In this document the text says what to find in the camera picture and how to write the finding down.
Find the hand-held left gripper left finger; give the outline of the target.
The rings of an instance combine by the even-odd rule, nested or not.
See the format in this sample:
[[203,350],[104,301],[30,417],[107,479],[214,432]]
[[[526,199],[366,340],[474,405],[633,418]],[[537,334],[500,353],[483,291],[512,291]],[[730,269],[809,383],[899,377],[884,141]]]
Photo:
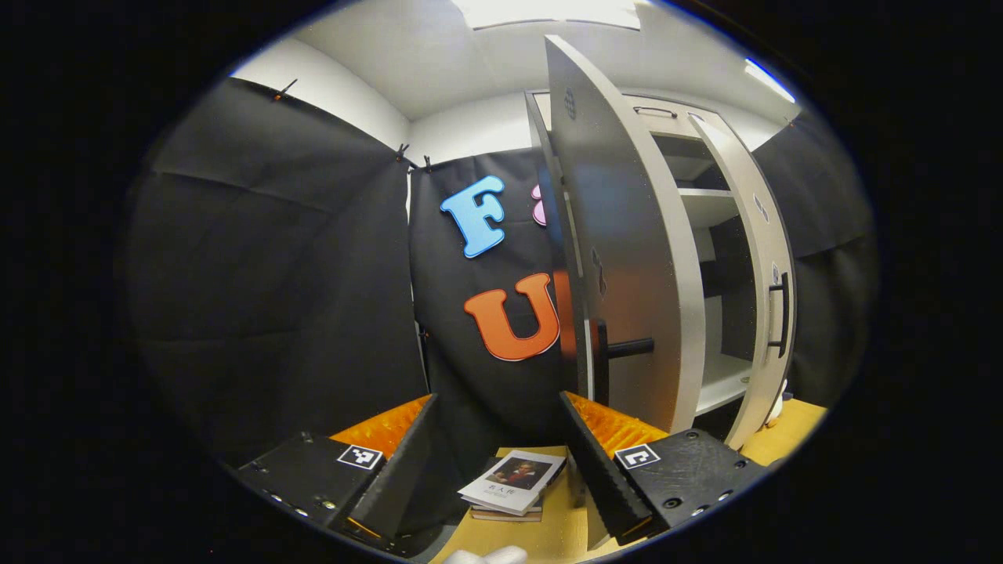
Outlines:
[[333,436],[300,432],[237,469],[270,503],[368,545],[391,545],[433,449],[437,394]]

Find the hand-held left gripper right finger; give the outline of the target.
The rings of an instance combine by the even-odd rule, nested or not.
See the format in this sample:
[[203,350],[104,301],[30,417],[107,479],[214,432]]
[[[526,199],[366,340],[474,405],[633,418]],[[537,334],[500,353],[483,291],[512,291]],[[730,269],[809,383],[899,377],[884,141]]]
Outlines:
[[567,450],[620,545],[655,537],[741,496],[767,473],[702,429],[669,433],[561,392]]

